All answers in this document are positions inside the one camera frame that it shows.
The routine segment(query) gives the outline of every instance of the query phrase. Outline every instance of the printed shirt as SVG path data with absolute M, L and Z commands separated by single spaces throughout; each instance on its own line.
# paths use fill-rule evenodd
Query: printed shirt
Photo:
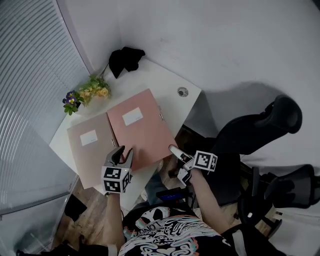
M 123 219 L 119 256 L 237 255 L 228 242 L 183 204 L 152 205 Z

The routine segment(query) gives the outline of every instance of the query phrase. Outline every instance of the yellow flower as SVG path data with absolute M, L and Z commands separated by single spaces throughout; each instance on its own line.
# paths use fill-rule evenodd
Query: yellow flower
M 108 93 L 109 93 L 109 91 L 108 91 L 107 88 L 102 88 L 100 91 L 98 91 L 97 95 L 99 97 L 105 97 L 106 98 L 108 96 Z
M 87 97 L 89 97 L 89 96 L 90 96 L 90 92 L 89 92 L 89 90 L 87 90 L 87 89 L 85 89 L 85 90 L 84 90 L 84 96 L 87 96 Z

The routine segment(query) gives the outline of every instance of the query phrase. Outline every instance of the chair backrest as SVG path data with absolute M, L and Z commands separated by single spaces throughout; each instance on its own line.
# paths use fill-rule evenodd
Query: chair backrest
M 211 152 L 250 155 L 287 133 L 297 133 L 301 125 L 302 111 L 298 104 L 286 95 L 279 95 L 263 113 L 240 116 L 227 123 Z
M 320 182 L 319 178 L 315 177 L 311 164 L 277 179 L 277 186 L 272 193 L 272 202 L 276 208 L 306 209 L 320 200 Z
M 264 198 L 264 193 L 268 187 L 268 182 L 272 181 L 277 176 L 264 174 L 260 177 L 259 169 L 252 169 L 252 181 L 245 192 L 241 193 L 238 199 L 238 216 L 241 223 L 255 226 L 272 208 L 272 198 Z

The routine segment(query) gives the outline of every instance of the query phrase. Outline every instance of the floor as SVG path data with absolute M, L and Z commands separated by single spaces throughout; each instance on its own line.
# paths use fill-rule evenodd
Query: floor
M 182 145 L 184 141 L 188 140 L 189 131 L 183 128 L 176 137 L 178 146 Z M 176 165 L 176 158 L 174 156 L 168 156 L 163 160 L 163 168 L 159 171 L 163 184 L 168 189 L 182 187 L 182 184 L 177 178 L 169 178 L 168 171 Z M 84 242 L 88 245 L 98 245 L 102 241 L 105 210 L 108 203 L 108 198 L 97 192 L 94 188 L 83 189 L 80 180 L 75 185 L 73 195 L 76 196 L 82 203 L 87 206 L 84 213 L 81 214 L 76 222 L 73 222 L 71 218 L 63 214 L 58 230 L 56 232 L 53 248 L 61 244 L 64 240 L 68 240 L 69 244 L 76 250 L 79 248 L 79 236 L 84 236 Z M 144 202 L 140 196 L 136 204 Z M 127 215 L 128 212 L 122 209 L 123 214 Z M 231 204 L 222 207 L 222 211 L 226 214 L 228 222 L 231 226 L 240 224 L 240 220 L 234 218 L 234 214 L 237 213 L 237 204 Z M 199 208 L 194 210 L 195 214 L 202 219 L 201 211 Z M 272 208 L 266 215 L 267 218 L 272 219 L 275 209 Z M 269 233 L 270 228 L 263 221 L 260 221 L 256 228 L 265 236 Z

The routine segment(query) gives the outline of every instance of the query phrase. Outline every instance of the tan folder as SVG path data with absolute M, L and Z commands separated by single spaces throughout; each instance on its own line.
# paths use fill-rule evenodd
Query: tan folder
M 101 184 L 101 168 L 117 145 L 107 113 L 70 127 L 69 142 L 84 189 Z
M 150 89 L 144 90 L 107 111 L 124 156 L 133 148 L 132 171 L 150 166 L 172 153 L 177 145 Z

